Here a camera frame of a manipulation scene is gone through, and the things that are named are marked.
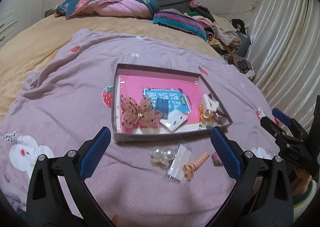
white curtain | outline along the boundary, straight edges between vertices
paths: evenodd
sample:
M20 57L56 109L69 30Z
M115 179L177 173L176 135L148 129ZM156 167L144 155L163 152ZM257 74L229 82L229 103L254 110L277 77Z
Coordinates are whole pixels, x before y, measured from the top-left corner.
M320 94L320 3L259 0L248 27L247 59L271 108L310 129Z

pink paper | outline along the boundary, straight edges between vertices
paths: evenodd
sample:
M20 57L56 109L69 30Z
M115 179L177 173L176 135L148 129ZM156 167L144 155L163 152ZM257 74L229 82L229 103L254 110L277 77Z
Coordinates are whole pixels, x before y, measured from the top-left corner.
M132 97L137 103L140 103L143 96L143 90L146 88L181 89L191 108L191 113L188 114L188 119L184 124L200 122L200 112L198 108L201 104L203 92L195 82L138 75L120 75L120 82L120 95Z

beige bedspread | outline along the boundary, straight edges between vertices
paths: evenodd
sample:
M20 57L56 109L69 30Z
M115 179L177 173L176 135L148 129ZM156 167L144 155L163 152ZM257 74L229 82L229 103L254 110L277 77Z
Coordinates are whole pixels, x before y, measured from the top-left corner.
M164 40L180 47L221 58L203 39L152 24L149 20L81 17L65 20L53 15L18 34L0 49L0 121L21 91L30 71L44 68L80 29L129 33Z

pearl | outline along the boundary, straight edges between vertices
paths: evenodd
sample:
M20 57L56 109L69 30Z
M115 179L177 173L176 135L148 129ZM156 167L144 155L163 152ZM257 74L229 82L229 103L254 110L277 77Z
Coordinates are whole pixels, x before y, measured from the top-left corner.
M155 162L155 163L158 163L161 161L161 158L158 157L158 158L152 158L151 161Z
M154 147L152 150L151 150L151 157L152 158L158 158L158 157L161 157L162 155L162 149L159 148L159 147Z
M164 159L163 157L160 158L160 162L161 162L162 164L164 164L165 166L167 166L167 167L170 165L169 161L167 161L167 160Z
M171 161L176 156L176 153L173 149L167 148L162 151L162 156L164 157L164 159Z

person's hand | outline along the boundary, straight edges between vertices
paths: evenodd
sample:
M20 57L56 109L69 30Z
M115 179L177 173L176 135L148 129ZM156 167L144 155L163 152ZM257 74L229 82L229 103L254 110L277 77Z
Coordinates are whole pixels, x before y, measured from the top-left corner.
M120 220L118 218L117 215L114 215L111 219L112 223L116 226L116 227L122 227Z
M296 175L298 178L302 179L300 181L300 183L296 186L295 189L293 189L292 191L292 196L295 197L297 195L301 195L301 194L304 194L307 190L308 190L308 187L309 187L309 184L310 184L310 181L311 181L311 175L303 170L303 169L300 169L300 168L296 168L294 169Z

